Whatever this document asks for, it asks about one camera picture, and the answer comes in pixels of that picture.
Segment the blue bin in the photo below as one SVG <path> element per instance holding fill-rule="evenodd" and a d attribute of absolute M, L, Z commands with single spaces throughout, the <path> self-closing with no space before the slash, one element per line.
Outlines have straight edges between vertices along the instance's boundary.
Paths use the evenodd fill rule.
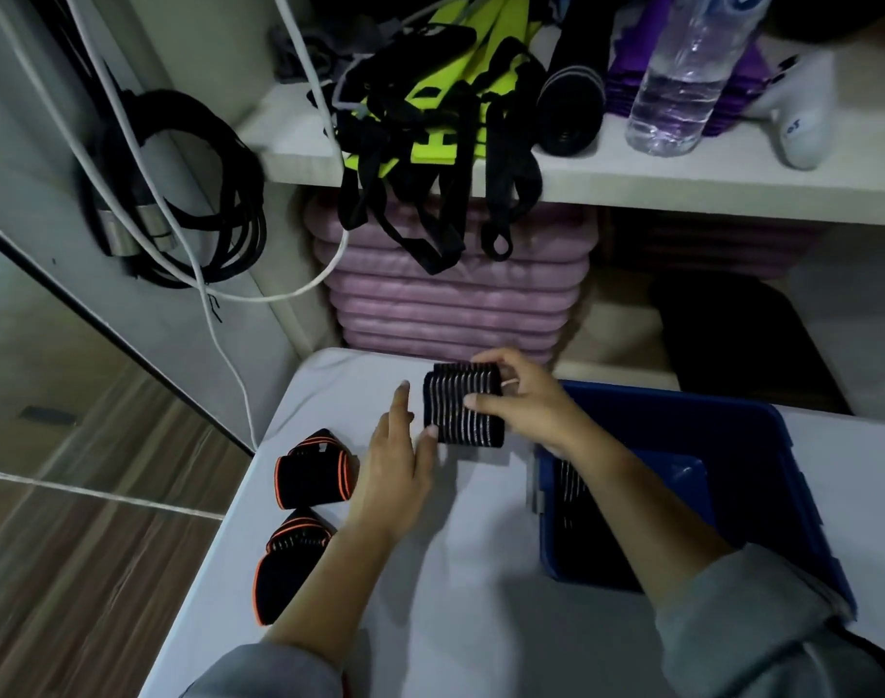
<path fill-rule="evenodd" d="M 653 468 L 739 548 L 759 543 L 855 599 L 774 407 L 611 384 L 564 381 L 578 406 Z M 581 478 L 537 453 L 544 510 L 540 559 L 558 581 L 639 591 L 630 564 Z"/>

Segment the white table surface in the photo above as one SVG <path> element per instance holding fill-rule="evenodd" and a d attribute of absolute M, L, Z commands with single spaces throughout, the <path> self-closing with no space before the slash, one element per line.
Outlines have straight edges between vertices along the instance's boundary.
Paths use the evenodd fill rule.
<path fill-rule="evenodd" d="M 142 689 L 176 698 L 226 651 L 258 641 L 255 565 L 287 516 L 275 460 L 327 427 L 361 455 L 394 388 L 412 382 L 423 421 L 428 360 L 320 351 L 297 372 Z M 782 409 L 793 452 L 859 605 L 854 630 L 885 647 L 885 424 Z M 363 619 L 348 674 L 355 698 L 671 696 L 643 597 L 572 587 L 539 566 L 532 449 L 441 446 L 415 533 L 394 552 Z M 338 524 L 346 504 L 318 508 Z"/>

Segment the gray sleeve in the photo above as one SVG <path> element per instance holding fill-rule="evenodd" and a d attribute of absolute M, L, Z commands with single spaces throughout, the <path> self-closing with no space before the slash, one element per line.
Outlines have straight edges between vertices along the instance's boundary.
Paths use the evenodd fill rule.
<path fill-rule="evenodd" d="M 282 644 L 243 644 L 208 668 L 182 698 L 341 698 L 339 672 Z"/>
<path fill-rule="evenodd" d="M 885 671 L 827 628 L 843 598 L 762 546 L 708 567 L 657 615 L 681 698 L 885 698 Z"/>

